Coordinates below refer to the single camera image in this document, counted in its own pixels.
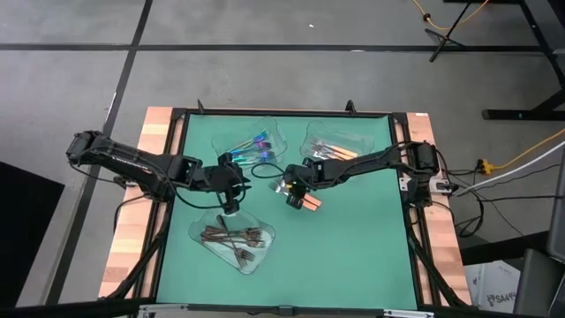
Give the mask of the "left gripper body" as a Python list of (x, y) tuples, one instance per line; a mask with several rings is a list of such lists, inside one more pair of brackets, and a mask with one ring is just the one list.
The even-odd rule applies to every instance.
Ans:
[(239, 195), (245, 197), (252, 187), (250, 182), (234, 163), (206, 167), (206, 185), (210, 191), (221, 193), (226, 201), (235, 201)]

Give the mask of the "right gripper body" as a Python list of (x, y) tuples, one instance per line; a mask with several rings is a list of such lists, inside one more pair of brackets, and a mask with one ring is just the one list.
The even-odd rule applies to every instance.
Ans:
[(296, 184), (308, 188), (319, 188), (319, 182), (316, 180), (303, 179), (299, 172), (303, 165), (290, 164), (284, 171), (283, 178), (287, 184)]

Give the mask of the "clear plastic bin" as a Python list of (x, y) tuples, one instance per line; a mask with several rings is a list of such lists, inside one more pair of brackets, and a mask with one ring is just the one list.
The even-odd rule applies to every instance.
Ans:
[[(240, 246), (240, 248), (244, 248), (255, 256), (255, 260), (248, 261), (246, 266), (243, 268), (239, 267), (232, 247), (223, 246), (217, 243), (205, 243), (200, 238), (200, 234), (204, 234), (203, 231), (207, 226), (222, 229), (222, 227), (216, 220), (216, 217), (218, 215), (222, 216), (229, 231), (242, 231), (250, 228), (255, 228), (262, 231), (261, 237), (257, 239), (265, 241), (267, 245), (265, 248), (250, 248), (246, 246)], [(271, 225), (262, 222), (257, 217), (244, 212), (243, 210), (232, 215), (225, 215), (220, 211), (208, 210), (200, 219), (191, 223), (188, 228), (188, 234), (191, 239), (199, 243), (201, 246), (205, 247), (209, 252), (221, 258), (223, 261), (228, 263), (231, 267), (233, 267), (243, 275), (251, 275), (255, 271), (255, 269), (259, 267), (264, 258), (267, 256), (269, 248), (275, 241), (275, 229)]]
[(313, 160), (313, 151), (333, 152), (350, 156), (350, 160), (373, 151), (374, 138), (366, 135), (335, 129), (321, 121), (311, 121), (305, 130), (305, 139), (299, 148), (303, 157)]
[(258, 163), (280, 163), (288, 148), (281, 127), (273, 117), (220, 117), (217, 127), (219, 132), (211, 138), (212, 148), (217, 155), (229, 152), (230, 149), (249, 140), (263, 130), (267, 131), (267, 137), (263, 141), (271, 143), (272, 147), (268, 151), (274, 152), (276, 159), (270, 162), (238, 164), (244, 169), (251, 169)]

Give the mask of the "green table mat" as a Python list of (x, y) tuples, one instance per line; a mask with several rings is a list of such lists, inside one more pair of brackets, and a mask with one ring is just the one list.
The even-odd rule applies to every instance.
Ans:
[(401, 206), (398, 177), (381, 170), (316, 193), (315, 211), (294, 209), (268, 186), (273, 167), (250, 175), (240, 210), (275, 229), (275, 241), (251, 275), (243, 275), (190, 238), (188, 228), (208, 210), (222, 212), (211, 193), (182, 192), (174, 203), (157, 292), (161, 303), (243, 302), (267, 306), (278, 296), (302, 305), (373, 309), (394, 301), (411, 307), (411, 282), (394, 265), (407, 255), (406, 232), (395, 235), (393, 214)]

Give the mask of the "black tripod equipment stand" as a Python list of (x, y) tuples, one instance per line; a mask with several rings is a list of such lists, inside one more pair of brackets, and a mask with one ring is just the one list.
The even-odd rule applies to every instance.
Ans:
[(440, 34), (440, 29), (438, 29), (437, 31), (433, 31), (432, 29), (426, 28), (425, 32), (428, 35), (433, 35), (437, 38), (437, 40), (439, 41), (435, 51), (433, 52), (433, 54), (430, 56), (429, 58), (429, 62), (433, 63), (436, 58), (438, 57), (438, 55), (445, 49), (445, 48), (457, 48), (457, 49), (465, 49), (466, 46), (458, 41), (455, 41), (451, 38), (452, 33), (455, 31), (455, 29), (458, 27), (459, 23), (462, 21), (464, 14), (467, 12), (467, 10), (470, 7), (470, 3), (467, 3), (464, 8), (462, 9), (462, 11), (460, 12), (460, 14), (458, 15), (458, 17), (456, 18), (456, 20), (453, 22), (453, 24), (447, 29), (445, 34)]

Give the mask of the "black floor mat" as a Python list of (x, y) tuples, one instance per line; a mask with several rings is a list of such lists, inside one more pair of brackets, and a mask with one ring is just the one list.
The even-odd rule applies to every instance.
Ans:
[(0, 162), (0, 308), (16, 306), (63, 190)]

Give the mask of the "white cardboard box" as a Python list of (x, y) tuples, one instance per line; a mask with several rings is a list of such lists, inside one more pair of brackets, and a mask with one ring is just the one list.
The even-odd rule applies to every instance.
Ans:
[(466, 281), (473, 306), (511, 314), (516, 301), (520, 271), (504, 261), (467, 265)]

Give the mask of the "gray office chair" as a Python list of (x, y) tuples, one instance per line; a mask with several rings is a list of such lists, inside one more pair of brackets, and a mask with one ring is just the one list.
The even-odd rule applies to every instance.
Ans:
[(527, 249), (513, 314), (565, 318), (565, 263)]

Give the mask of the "black desk frame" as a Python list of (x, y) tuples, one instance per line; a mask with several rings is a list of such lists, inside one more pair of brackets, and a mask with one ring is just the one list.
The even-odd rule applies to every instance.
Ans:
[(533, 17), (531, 10), (524, 0), (520, 0), (520, 8), (528, 22), (531, 31), (536, 38), (542, 53), (552, 66), (560, 85), (560, 89), (539, 105), (531, 110), (482, 110), (481, 116), (484, 120), (515, 120), (515, 121), (563, 121), (565, 122), (565, 110), (557, 110), (565, 104), (565, 72), (561, 70), (557, 62), (557, 56), (550, 48), (545, 36)]

